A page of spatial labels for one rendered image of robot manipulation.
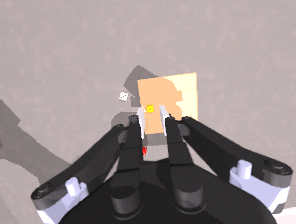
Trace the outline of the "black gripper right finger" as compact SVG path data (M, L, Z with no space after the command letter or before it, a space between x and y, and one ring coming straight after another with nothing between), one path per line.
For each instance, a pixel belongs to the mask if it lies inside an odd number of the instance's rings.
M217 176L258 198L272 214L283 212L293 175L290 166L243 148L192 117L176 120L164 105L159 110L168 135L172 193L179 205L194 208L203 199L202 178L187 142Z

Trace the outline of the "tan mat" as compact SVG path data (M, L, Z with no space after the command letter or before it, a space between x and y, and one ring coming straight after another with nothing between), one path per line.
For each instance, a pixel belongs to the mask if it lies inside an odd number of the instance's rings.
M137 80L141 107L144 109L145 134L163 131L159 105L181 120L184 116L198 120L196 73ZM147 105L154 112L147 113Z

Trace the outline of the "yellow die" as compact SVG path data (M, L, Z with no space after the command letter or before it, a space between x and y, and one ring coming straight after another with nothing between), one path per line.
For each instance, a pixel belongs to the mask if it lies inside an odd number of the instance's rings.
M154 112L153 104L147 105L146 107L147 107L147 113Z

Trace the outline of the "white die with black pips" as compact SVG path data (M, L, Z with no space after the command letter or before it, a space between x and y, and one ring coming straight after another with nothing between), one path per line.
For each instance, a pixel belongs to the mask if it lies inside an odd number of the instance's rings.
M127 100L128 95L129 95L128 93L121 92L120 99L122 99L122 100Z

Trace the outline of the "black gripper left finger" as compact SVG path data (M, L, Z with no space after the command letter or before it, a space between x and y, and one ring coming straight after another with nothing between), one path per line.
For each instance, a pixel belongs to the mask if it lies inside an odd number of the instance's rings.
M141 201L144 129L144 109L140 107L136 115L129 116L129 126L115 125L70 167L36 188L31 200L44 224L58 224L105 181L118 158L109 188L111 201L120 214L135 210Z

